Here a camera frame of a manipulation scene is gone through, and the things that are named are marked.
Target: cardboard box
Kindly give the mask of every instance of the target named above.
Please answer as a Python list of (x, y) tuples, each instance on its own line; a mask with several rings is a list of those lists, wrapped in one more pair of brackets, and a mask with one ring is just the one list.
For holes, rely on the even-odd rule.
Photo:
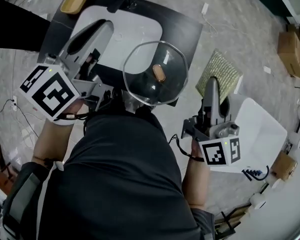
[(277, 53), (289, 74), (300, 78), (300, 30), (291, 25), (287, 29), (279, 34)]
[(280, 152), (271, 169), (276, 177), (284, 181), (288, 180), (294, 173), (298, 163), (284, 152)]

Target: wooden tray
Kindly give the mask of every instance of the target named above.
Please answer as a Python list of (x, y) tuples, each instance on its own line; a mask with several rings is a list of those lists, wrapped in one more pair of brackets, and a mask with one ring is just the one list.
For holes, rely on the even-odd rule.
[(65, 14), (77, 14), (82, 9), (86, 0), (64, 0), (60, 11)]

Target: white sink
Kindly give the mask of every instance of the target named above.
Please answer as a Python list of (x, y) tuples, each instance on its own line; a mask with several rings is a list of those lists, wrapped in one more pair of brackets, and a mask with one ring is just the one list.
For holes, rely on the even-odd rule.
[[(147, 18), (131, 12), (118, 10), (110, 13), (106, 7), (90, 6), (80, 15), (71, 37), (80, 30), (98, 20), (111, 21), (114, 33), (101, 55), (98, 64), (122, 71), (123, 64), (131, 51), (140, 44), (159, 41), (162, 36), (162, 27), (154, 19)], [(129, 73), (138, 74), (145, 71), (154, 57), (158, 44), (145, 45), (137, 51), (138, 61), (129, 63)]]
[(232, 120), (240, 127), (241, 160), (227, 167), (211, 170), (241, 173), (242, 170), (261, 170), (273, 165), (287, 138), (287, 131), (252, 98), (239, 94), (230, 97)]

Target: black t-shirt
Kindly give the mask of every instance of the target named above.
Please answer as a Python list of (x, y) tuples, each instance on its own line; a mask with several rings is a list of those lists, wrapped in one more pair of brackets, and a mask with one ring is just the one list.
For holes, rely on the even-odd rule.
[[(39, 194), (22, 216), (24, 239), (34, 239)], [(207, 234), (214, 237), (214, 216), (190, 209), (164, 135), (143, 119), (118, 115), (91, 119), (64, 171), (52, 172), (39, 229), (40, 240), (201, 240)]]

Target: floor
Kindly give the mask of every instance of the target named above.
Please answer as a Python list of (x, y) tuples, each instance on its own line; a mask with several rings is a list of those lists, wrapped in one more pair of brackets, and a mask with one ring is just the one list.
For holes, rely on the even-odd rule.
[[(21, 6), (35, 14), (53, 16), (62, 0), (32, 0)], [(167, 138), (181, 133), (182, 123), (198, 112), (201, 97), (195, 85), (214, 49), (219, 49), (244, 73), (239, 93), (251, 97), (267, 110), (288, 132), (297, 127), (297, 103), (300, 102), (300, 80), (291, 78), (277, 55), (278, 34), (283, 30), (282, 19), (273, 16), (259, 0), (149, 0), (185, 14), (204, 24), (203, 31), (189, 70), (189, 82), (177, 106), (158, 106), (153, 111), (161, 122)], [(209, 4), (206, 19), (201, 15), (204, 3)], [(40, 133), (44, 118), (18, 94), (17, 88), (36, 64), (37, 53), (0, 49), (0, 108), (13, 95), (36, 133)], [(271, 74), (264, 72), (271, 68)], [(83, 136), (83, 125), (75, 124), (67, 155)], [(3, 153), (15, 164), (23, 164), (32, 156), (36, 137), (20, 111), (6, 107), (0, 113), (0, 143)], [(190, 149), (191, 140), (183, 139), (181, 146)], [(175, 143), (172, 145), (182, 176), (187, 157)], [(218, 215), (246, 203), (263, 183), (249, 182), (243, 174), (212, 172), (208, 211)]]

